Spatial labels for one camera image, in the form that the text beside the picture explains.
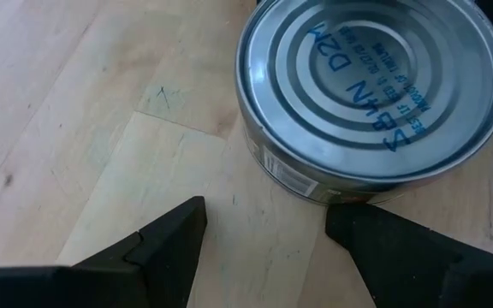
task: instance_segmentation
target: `can label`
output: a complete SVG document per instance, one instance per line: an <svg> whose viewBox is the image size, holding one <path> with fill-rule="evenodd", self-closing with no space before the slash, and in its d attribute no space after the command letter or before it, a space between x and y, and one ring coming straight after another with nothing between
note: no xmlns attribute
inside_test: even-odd
<svg viewBox="0 0 493 308"><path fill-rule="evenodd" d="M285 187L304 197L309 197L318 185L316 181L290 168L266 147L264 147L264 167Z"/></svg>

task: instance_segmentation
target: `metal can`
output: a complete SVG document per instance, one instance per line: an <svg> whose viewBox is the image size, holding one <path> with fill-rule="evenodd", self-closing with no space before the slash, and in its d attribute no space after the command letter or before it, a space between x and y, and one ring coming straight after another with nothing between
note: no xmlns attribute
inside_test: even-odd
<svg viewBox="0 0 493 308"><path fill-rule="evenodd" d="M418 186L493 133L493 26L469 0L266 0L235 69L250 151L322 204Z"/></svg>

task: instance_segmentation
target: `can rim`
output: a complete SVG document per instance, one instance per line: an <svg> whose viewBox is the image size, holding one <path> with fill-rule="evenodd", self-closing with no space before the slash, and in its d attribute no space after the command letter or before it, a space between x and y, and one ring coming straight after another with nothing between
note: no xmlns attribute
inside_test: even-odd
<svg viewBox="0 0 493 308"><path fill-rule="evenodd" d="M273 3L277 3L278 1L283 1L283 0L264 0L261 3L259 3L258 6L255 8L255 10L252 12L251 16L248 18L246 25L241 32L239 41L237 43L237 51L235 53L235 88L237 91L237 95L240 96L241 108L246 108L248 113L252 115L251 116L252 120L255 121L256 125L265 131L264 136L267 139L269 139L273 143L273 145L276 146L280 151L286 153L291 158L297 160L298 162L304 164L305 166L311 169L315 169L318 172L322 172L324 174L331 176L341 177L344 179L349 179L354 181L369 181L378 184L396 184L396 183L419 181L419 180L431 178L435 175L443 174L444 172L451 170L452 168L465 162L470 157L474 156L474 154L477 153L493 135L493 123L492 123L492 125L489 126L489 128L487 129L487 132L481 135L482 137L479 139L479 141L469 146L469 148L465 150L464 153L460 154L458 157L455 157L454 159L451 159L448 162L444 161L445 163L440 167L434 169L429 167L428 169L420 170L417 173L410 175L399 175L399 176L390 176L390 177L350 175L335 170L323 169L319 165L310 162L303 157L300 157L299 155L291 151L289 148L284 146L284 144L281 141L279 141L273 135L273 133L270 132L269 129L267 129L264 123L260 121L258 113L256 112L256 110L252 108L251 99L249 98L247 91L245 90L244 87L245 72L244 72L243 60L245 58L245 53L247 50L247 45L249 42L250 35L252 31L256 28L258 24L257 19L260 17L261 14L263 14L264 10L267 10L271 5L273 5ZM483 23L485 24L486 28L490 32L491 37L493 38L493 25L490 23L490 20L488 19L486 14L477 6L477 4L472 0L457 0L457 1L462 1L466 3L476 11L478 17L480 17L483 20Z"/></svg>

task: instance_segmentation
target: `wooden floor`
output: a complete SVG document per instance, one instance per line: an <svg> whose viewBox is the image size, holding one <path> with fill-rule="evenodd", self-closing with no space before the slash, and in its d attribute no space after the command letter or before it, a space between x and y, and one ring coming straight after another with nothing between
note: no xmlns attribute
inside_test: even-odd
<svg viewBox="0 0 493 308"><path fill-rule="evenodd" d="M254 0L0 0L0 265L74 264L205 195L191 307L373 307L325 208L241 132L235 45ZM493 252L493 138L384 206Z"/></svg>

